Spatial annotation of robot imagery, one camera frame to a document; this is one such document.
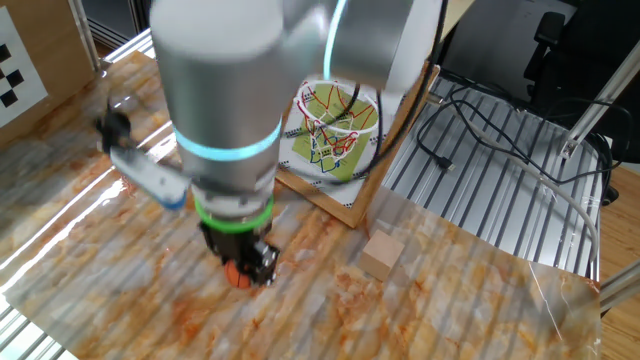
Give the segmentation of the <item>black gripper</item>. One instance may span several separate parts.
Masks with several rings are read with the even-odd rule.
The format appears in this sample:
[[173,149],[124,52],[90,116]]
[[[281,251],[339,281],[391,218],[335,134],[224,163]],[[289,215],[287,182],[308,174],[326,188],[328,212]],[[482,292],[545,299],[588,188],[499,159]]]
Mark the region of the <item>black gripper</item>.
[[270,225],[234,234],[204,222],[199,227],[208,249],[222,265],[232,261],[239,271],[254,271],[254,285],[270,286],[275,281],[280,250],[266,242]]

